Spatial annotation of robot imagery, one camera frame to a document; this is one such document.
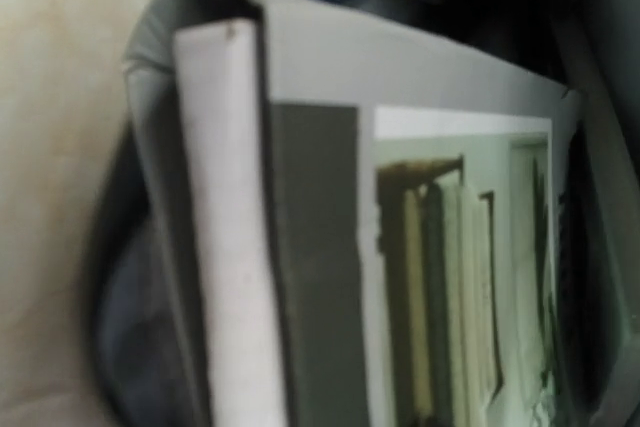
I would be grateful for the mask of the grey ianra book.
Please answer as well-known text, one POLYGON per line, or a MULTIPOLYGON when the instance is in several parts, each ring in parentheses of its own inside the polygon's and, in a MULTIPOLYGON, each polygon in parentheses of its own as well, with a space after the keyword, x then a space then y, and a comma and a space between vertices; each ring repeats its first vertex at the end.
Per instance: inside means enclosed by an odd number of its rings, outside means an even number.
POLYGON ((580 101, 321 0, 151 0, 134 139, 201 426, 546 426, 580 101))

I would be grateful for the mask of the navy blue student backpack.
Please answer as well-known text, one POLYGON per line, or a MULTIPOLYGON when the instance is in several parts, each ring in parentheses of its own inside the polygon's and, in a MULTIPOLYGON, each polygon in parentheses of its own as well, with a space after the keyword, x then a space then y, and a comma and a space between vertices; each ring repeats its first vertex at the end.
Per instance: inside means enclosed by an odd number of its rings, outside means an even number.
MULTIPOLYGON (((321 1, 476 49, 577 95, 559 203, 547 338, 554 409, 546 426, 637 425, 639 42, 631 31, 639 16, 632 0, 321 1)), ((201 426, 153 235, 129 106, 86 254, 92 362, 119 425, 201 426)))

